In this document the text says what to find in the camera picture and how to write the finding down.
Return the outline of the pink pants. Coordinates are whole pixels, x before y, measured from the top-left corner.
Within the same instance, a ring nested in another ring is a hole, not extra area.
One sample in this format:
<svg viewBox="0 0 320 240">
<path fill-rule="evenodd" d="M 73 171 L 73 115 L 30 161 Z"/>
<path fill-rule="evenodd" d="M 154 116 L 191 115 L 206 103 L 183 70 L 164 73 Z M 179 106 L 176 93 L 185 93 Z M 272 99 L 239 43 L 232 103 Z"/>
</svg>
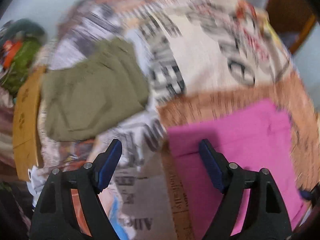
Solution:
<svg viewBox="0 0 320 240">
<path fill-rule="evenodd" d="M 292 227 L 305 213 L 296 187 L 290 158 L 291 120 L 287 111 L 270 100 L 217 120 L 168 128 L 170 153 L 187 195 L 196 239 L 206 233 L 222 200 L 213 187 L 199 154 L 199 143 L 208 139 L 213 148 L 244 169 L 268 168 L 280 190 Z"/>
</svg>

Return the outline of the wooden lap desk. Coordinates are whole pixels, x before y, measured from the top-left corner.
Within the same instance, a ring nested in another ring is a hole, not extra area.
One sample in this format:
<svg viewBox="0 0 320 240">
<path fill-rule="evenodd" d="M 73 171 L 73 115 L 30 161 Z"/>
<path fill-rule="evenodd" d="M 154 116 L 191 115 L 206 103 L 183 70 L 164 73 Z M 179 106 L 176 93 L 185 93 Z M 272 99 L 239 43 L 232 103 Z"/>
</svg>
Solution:
<svg viewBox="0 0 320 240">
<path fill-rule="evenodd" d="M 17 93 L 12 145 L 17 175 L 22 181 L 30 180 L 28 171 L 33 166 L 43 166 L 37 118 L 41 101 L 41 77 L 45 71 L 45 66 L 37 68 Z"/>
</svg>

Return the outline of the olive green folded pants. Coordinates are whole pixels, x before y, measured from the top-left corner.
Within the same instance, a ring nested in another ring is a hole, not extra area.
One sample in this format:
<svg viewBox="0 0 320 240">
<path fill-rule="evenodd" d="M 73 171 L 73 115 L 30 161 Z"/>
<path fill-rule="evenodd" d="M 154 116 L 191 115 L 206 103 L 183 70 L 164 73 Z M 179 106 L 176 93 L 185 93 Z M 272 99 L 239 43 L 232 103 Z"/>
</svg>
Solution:
<svg viewBox="0 0 320 240">
<path fill-rule="evenodd" d="M 44 74 L 47 136 L 55 141 L 93 138 L 143 111 L 148 97 L 133 44 L 101 40 L 84 61 Z"/>
</svg>

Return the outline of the green patterned bag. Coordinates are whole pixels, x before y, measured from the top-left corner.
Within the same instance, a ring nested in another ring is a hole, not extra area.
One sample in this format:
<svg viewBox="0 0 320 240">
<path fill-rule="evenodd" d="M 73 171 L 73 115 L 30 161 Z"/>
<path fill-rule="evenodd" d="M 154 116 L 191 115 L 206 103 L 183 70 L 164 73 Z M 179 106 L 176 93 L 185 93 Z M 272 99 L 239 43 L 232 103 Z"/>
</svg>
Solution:
<svg viewBox="0 0 320 240">
<path fill-rule="evenodd" d="M 25 83 L 29 69 L 41 47 L 36 38 L 28 38 L 13 58 L 8 72 L 1 78 L 1 87 L 15 97 L 20 87 Z"/>
</svg>

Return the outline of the orange box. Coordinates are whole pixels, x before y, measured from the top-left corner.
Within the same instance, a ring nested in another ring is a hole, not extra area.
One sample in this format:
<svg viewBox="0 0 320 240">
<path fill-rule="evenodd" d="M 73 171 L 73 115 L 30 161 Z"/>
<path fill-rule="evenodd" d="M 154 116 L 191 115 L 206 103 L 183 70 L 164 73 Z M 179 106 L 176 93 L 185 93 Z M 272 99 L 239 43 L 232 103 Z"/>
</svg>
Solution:
<svg viewBox="0 0 320 240">
<path fill-rule="evenodd" d="M 4 49 L 4 61 L 3 61 L 3 68 L 4 69 L 8 69 L 15 57 L 15 55 L 17 54 L 17 52 L 20 50 L 20 48 L 22 47 L 23 42 L 18 40 L 16 42 L 13 42 L 11 40 L 7 40 L 4 45 L 3 45 L 3 49 Z"/>
</svg>

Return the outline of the newspaper print bed blanket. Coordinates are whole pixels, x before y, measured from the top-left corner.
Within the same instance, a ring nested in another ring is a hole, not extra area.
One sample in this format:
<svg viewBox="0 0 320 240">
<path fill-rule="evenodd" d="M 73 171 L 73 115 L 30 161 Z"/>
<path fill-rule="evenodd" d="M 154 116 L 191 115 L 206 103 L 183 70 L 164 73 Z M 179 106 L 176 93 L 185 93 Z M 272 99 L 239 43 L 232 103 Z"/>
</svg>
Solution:
<svg viewBox="0 0 320 240">
<path fill-rule="evenodd" d="M 38 63 L 63 70 L 88 58 L 96 41 L 120 37 L 132 43 L 150 85 L 146 110 L 99 134 L 95 157 L 113 138 L 123 156 L 101 199 L 125 239 L 178 239 L 172 210 L 186 210 L 187 238 L 204 234 L 188 190 L 170 186 L 183 163 L 160 148 L 171 126 L 217 119 L 269 99 L 292 120 L 282 161 L 288 175 L 278 184 L 292 226 L 306 212 L 294 183 L 314 184 L 319 168 L 312 103 L 289 51 L 268 14 L 245 0 L 81 0 L 60 21 L 57 41 Z"/>
</svg>

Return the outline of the brown wooden door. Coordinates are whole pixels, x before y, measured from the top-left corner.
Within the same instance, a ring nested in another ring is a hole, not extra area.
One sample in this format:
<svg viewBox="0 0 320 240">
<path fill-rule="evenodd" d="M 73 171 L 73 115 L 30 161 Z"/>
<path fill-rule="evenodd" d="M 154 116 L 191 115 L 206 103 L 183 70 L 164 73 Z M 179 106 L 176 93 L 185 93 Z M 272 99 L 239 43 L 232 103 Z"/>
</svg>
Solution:
<svg viewBox="0 0 320 240">
<path fill-rule="evenodd" d="M 318 21 L 308 0 L 268 0 L 270 24 L 291 54 L 306 41 Z"/>
</svg>

